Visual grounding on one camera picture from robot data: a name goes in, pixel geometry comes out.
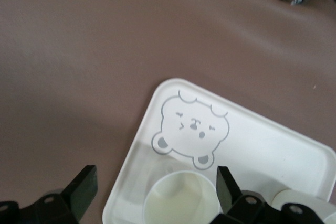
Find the bear nose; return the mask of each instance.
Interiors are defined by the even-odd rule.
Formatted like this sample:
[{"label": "bear nose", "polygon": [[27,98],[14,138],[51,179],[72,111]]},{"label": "bear nose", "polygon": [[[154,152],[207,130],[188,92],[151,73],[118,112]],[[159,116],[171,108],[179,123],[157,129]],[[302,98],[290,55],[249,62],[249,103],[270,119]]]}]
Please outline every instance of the bear nose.
[{"label": "bear nose", "polygon": [[200,139],[203,139],[205,137],[205,133],[201,131],[198,136],[200,137]]},{"label": "bear nose", "polygon": [[201,122],[195,118],[192,118],[191,121],[193,121],[194,123],[190,125],[190,128],[193,130],[197,130],[197,123],[201,124]]},{"label": "bear nose", "polygon": [[196,123],[193,123],[190,125],[190,128],[193,129],[193,130],[197,130],[197,125]]}]

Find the white cup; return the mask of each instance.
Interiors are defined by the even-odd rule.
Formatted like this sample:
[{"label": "white cup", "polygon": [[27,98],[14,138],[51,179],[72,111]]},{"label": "white cup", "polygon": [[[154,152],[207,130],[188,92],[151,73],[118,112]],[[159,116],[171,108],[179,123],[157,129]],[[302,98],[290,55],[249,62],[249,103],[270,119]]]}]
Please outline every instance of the white cup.
[{"label": "white cup", "polygon": [[144,224],[205,224],[219,214],[216,188],[211,181],[190,170],[159,179],[143,206]]}]

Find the white paper cup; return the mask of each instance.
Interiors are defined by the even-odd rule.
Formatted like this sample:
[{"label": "white paper cup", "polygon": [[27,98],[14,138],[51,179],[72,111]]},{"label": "white paper cup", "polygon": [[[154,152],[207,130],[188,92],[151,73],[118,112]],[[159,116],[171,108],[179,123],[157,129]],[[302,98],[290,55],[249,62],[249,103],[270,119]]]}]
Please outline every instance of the white paper cup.
[{"label": "white paper cup", "polygon": [[192,167],[171,157],[160,157],[160,159],[154,162],[154,165],[148,169],[144,198],[148,195],[153,186],[163,177],[168,174],[187,170],[192,171]]},{"label": "white paper cup", "polygon": [[144,224],[205,224],[219,213],[216,188],[205,176],[179,171],[158,180],[146,196]]}]

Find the cup rim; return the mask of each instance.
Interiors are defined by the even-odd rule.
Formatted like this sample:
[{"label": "cup rim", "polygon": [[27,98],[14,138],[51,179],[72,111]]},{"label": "cup rim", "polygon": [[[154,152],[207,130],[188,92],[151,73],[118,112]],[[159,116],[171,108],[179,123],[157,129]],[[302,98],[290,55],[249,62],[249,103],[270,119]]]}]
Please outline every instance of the cup rim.
[{"label": "cup rim", "polygon": [[163,177],[161,177],[160,179],[158,179],[154,184],[153,186],[151,187],[151,189],[149,190],[149,192],[147,193],[146,197],[145,197],[145,200],[143,202],[143,206],[142,206],[142,223],[143,224],[146,224],[145,222],[145,206],[146,206],[146,203],[147,203],[147,200],[148,200],[148,197],[150,195],[150,193],[153,191],[153,189],[161,182],[163,181],[164,179],[166,179],[167,177],[170,177],[170,176],[173,176],[173,175],[176,175],[176,174],[180,174],[180,173],[186,173],[186,174],[194,174],[196,176],[199,176],[203,179],[205,179],[209,185],[211,185],[211,187],[214,189],[215,193],[217,194],[217,190],[216,190],[216,186],[211,182],[211,180],[209,178],[207,178],[205,175],[201,174],[201,173],[198,173],[198,172],[195,172],[193,170],[178,170],[178,171],[175,171],[175,172],[172,172],[172,173],[169,173],[169,174],[166,174],[164,175]]}]

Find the black plastic part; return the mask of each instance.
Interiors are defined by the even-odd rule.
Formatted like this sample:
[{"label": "black plastic part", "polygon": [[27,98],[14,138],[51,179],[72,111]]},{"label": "black plastic part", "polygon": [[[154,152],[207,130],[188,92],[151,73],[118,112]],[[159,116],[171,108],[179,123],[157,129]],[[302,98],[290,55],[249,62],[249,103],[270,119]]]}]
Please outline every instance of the black plastic part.
[{"label": "black plastic part", "polygon": [[243,195],[235,179],[226,166],[217,168],[217,197],[223,213],[227,213],[232,205]]},{"label": "black plastic part", "polygon": [[279,211],[260,194],[241,191],[225,166],[217,169],[217,196],[224,213],[210,224],[323,224],[309,207],[288,203]]},{"label": "black plastic part", "polygon": [[230,216],[219,214],[210,224],[243,224]]},{"label": "black plastic part", "polygon": [[284,204],[281,209],[281,218],[283,223],[288,224],[323,224],[312,209],[301,204]]},{"label": "black plastic part", "polygon": [[78,224],[62,196],[49,194],[39,199],[35,204],[40,224],[62,223]]},{"label": "black plastic part", "polygon": [[260,199],[252,195],[244,195],[232,206],[227,215],[244,224],[253,224],[256,223],[263,209],[264,204]]},{"label": "black plastic part", "polygon": [[98,190],[97,168],[87,165],[61,192],[70,211],[80,221]]},{"label": "black plastic part", "polygon": [[14,201],[0,202],[0,224],[78,224],[97,190],[97,168],[88,165],[61,194],[43,196],[23,209]]},{"label": "black plastic part", "polygon": [[8,224],[19,220],[19,205],[15,201],[0,202],[0,223]]}]

